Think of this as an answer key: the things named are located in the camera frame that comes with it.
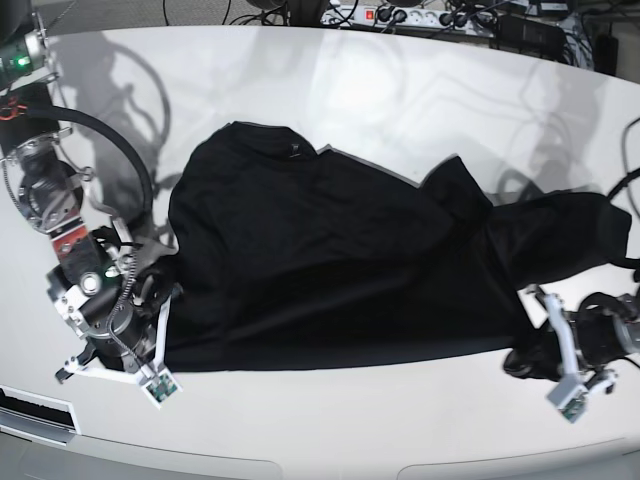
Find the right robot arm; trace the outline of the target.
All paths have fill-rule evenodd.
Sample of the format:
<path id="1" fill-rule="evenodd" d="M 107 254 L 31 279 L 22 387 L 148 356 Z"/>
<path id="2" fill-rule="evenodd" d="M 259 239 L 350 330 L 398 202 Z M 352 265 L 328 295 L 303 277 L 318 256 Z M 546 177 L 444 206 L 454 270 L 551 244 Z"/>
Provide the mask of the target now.
<path id="1" fill-rule="evenodd" d="M 152 213 L 150 175 L 130 143 L 104 122 L 83 112 L 53 104 L 49 86 L 58 75 L 19 86 L 47 67 L 46 28 L 28 1 L 1 4 L 1 171 L 16 166 L 21 180 L 7 192 L 26 222 L 45 235 L 58 260 L 48 273 L 48 295 L 63 321 L 86 342 L 77 357 L 57 372 L 60 382 L 99 358 L 106 367 L 137 373 L 158 369 L 157 312 L 170 295 L 157 290 L 135 303 L 145 277 L 137 265 L 141 243 L 134 233 Z M 129 161 L 141 187 L 141 209 L 133 219 L 100 203 L 90 192 L 91 168 L 79 168 L 56 152 L 74 126 L 84 126 L 109 140 Z"/>

